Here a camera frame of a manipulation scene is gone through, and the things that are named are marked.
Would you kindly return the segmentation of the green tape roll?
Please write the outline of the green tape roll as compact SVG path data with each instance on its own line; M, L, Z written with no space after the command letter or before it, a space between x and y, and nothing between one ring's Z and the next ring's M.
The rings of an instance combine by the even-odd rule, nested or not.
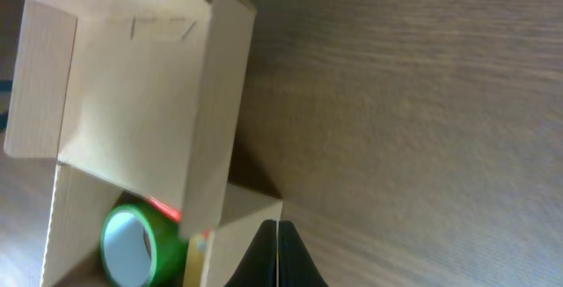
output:
M171 286L186 266L189 243L179 225L146 202L122 204L107 216L100 254L114 286Z

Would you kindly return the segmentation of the orange lighter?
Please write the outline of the orange lighter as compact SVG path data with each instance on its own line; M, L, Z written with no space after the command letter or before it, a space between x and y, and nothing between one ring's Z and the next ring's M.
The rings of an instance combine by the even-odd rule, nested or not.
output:
M153 206L155 207L157 210L159 210L160 212L162 212L164 215L166 215L168 218L170 218L172 221L179 223L182 220L182 212L179 210L174 209L173 207L160 202L157 198L150 196L147 198L147 201Z

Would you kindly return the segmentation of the brown cardboard box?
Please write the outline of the brown cardboard box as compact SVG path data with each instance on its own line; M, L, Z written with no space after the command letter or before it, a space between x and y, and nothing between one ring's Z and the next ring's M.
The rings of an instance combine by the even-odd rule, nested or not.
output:
M201 286L224 286L282 201L228 175L256 16L249 0L25 0L4 152L56 162L40 282L85 273L125 195L212 231Z

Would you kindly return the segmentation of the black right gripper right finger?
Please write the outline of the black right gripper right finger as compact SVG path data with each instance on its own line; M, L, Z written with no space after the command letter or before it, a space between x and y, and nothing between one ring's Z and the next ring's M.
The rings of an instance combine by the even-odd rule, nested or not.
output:
M283 220L278 231L280 287L328 287L293 223Z

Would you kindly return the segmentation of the yellow sticky note pad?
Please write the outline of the yellow sticky note pad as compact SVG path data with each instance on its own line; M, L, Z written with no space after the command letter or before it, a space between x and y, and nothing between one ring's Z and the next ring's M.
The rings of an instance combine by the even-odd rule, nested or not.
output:
M183 287L201 287L207 247L211 237L212 231L205 231L195 234L189 239L182 283Z

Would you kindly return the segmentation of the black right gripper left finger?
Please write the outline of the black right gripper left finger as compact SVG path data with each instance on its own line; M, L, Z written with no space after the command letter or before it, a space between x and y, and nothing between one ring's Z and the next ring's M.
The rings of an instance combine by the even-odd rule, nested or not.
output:
M275 287L277 223L264 221L225 287Z

